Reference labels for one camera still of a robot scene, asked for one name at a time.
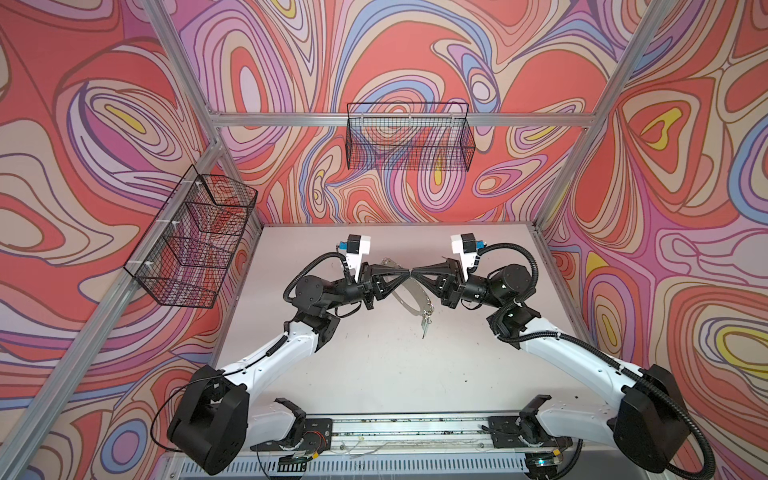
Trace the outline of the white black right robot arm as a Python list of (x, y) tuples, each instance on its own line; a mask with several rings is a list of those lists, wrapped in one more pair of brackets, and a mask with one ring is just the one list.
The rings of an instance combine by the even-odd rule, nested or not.
[(716, 458), (689, 413), (675, 377), (654, 364), (641, 367), (564, 333), (527, 305), (539, 281), (534, 256), (514, 243), (487, 245), (471, 235), (452, 239), (453, 257), (412, 269), (411, 277), (455, 308), (463, 302), (493, 308), (494, 337), (547, 361), (588, 387), (600, 406), (534, 404), (532, 432), (617, 448), (636, 466), (683, 479), (711, 479)]

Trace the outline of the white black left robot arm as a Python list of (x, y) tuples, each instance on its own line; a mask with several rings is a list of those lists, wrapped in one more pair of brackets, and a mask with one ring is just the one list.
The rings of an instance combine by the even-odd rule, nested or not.
[(338, 309), (372, 309), (410, 277), (407, 269), (363, 262), (351, 267), (340, 252), (320, 255), (288, 284), (283, 299), (296, 312), (273, 340), (223, 368), (204, 365), (169, 401), (176, 405), (162, 448), (183, 453), (207, 474), (223, 471), (245, 447), (271, 442), (304, 443), (306, 414), (294, 402), (255, 400), (299, 361), (315, 354), (335, 334)]

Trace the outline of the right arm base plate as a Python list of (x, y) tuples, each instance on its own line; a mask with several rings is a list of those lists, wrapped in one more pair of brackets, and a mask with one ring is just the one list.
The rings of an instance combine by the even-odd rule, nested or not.
[(573, 445), (570, 437), (554, 437), (546, 433), (534, 417), (491, 416), (483, 432), (491, 436), (495, 448), (560, 448)]

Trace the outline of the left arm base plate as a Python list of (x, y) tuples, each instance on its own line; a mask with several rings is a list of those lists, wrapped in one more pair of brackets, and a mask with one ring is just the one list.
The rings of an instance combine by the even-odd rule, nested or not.
[(322, 453), (332, 446), (333, 420), (330, 417), (309, 418), (294, 426), (286, 438), (250, 446), (250, 450), (265, 452)]

